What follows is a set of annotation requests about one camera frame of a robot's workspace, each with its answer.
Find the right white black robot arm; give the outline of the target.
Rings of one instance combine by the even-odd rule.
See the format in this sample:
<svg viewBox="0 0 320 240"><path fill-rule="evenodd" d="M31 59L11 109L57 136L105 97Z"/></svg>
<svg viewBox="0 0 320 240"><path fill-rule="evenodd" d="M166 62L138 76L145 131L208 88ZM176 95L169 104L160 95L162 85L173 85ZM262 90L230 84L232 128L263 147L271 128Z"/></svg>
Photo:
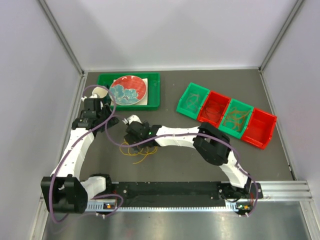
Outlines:
<svg viewBox="0 0 320 240"><path fill-rule="evenodd" d="M259 186L240 165L240 154L231 146L230 138L211 125L203 122L189 128L172 128L164 125L149 125L133 121L128 124L124 139L131 148L186 147L196 150L209 164L220 167L229 182L223 183L220 194L225 199L259 197Z"/></svg>

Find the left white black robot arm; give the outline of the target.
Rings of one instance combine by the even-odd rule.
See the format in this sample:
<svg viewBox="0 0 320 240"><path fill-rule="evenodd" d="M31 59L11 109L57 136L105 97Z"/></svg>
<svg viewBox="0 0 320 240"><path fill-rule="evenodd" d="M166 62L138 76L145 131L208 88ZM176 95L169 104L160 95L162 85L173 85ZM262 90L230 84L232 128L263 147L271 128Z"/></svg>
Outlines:
<svg viewBox="0 0 320 240"><path fill-rule="evenodd" d="M82 214L95 196L109 198L114 191L108 174L95 173L80 181L80 173L89 150L99 132L119 123L111 117L104 99L94 95L84 99L84 108L72 125L68 144L57 167L42 178L40 187L47 210L54 213Z"/></svg>

